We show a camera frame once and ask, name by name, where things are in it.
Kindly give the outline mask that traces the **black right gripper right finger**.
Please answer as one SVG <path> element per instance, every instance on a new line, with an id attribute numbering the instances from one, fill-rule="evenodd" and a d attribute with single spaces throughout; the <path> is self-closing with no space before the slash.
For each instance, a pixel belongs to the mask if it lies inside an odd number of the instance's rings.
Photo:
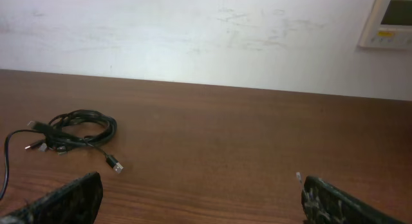
<path id="1" fill-rule="evenodd" d="M 307 176 L 301 204 L 309 223 L 403 224 L 315 176 Z"/>

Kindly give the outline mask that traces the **white wall control panel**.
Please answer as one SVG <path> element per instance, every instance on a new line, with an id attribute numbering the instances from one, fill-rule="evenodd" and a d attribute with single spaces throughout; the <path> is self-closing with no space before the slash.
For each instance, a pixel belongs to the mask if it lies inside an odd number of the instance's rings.
<path id="1" fill-rule="evenodd" d="M 411 0 L 375 0 L 359 39 L 362 48 L 411 49 Z"/>

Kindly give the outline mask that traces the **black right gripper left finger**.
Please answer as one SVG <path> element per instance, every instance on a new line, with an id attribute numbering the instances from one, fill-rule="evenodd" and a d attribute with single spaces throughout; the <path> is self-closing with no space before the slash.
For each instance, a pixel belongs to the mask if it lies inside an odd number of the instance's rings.
<path id="1" fill-rule="evenodd" d="M 1 217 L 2 224 L 94 224 L 103 198 L 98 172 L 65 186 Z"/>

